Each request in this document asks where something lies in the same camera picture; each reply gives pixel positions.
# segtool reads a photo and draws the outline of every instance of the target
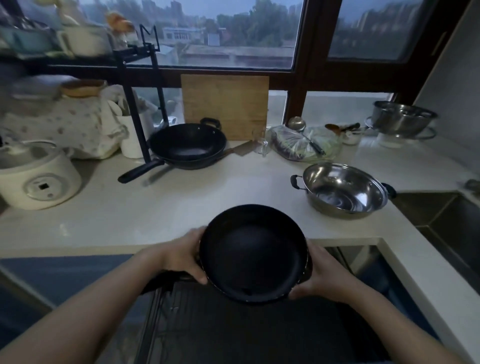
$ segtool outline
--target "cutting board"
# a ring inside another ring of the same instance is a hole
[[[250,140],[266,127],[268,76],[181,75],[185,122],[220,120],[228,140]]]

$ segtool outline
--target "frying pan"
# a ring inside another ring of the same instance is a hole
[[[200,124],[178,124],[161,129],[152,134],[147,144],[157,158],[118,177],[120,183],[131,182],[165,163],[182,170],[208,167],[222,157],[227,138],[217,119],[203,118]]]
[[[210,283],[241,303],[277,301],[312,273],[305,236],[286,214],[269,206],[232,207],[208,224],[199,265]],[[142,293],[172,285],[185,272],[163,272]]]

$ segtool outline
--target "hand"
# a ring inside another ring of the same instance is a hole
[[[145,252],[153,257],[156,273],[160,269],[185,271],[201,284],[207,284],[205,272],[195,262],[200,238],[205,227],[191,229],[175,240],[148,247]]]
[[[329,300],[350,304],[358,291],[365,286],[346,270],[325,248],[308,241],[308,250],[312,257],[312,276],[290,291],[288,297],[297,299],[318,295]]]

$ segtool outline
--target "cabinet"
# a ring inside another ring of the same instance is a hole
[[[131,255],[92,255],[2,259],[0,264],[55,305],[107,274]],[[149,296],[141,296],[123,323],[141,325]],[[0,348],[27,330],[42,314],[0,287]]]

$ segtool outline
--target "wooden bowl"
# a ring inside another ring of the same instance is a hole
[[[75,80],[60,86],[60,91],[68,97],[95,97],[107,86],[105,80]]]

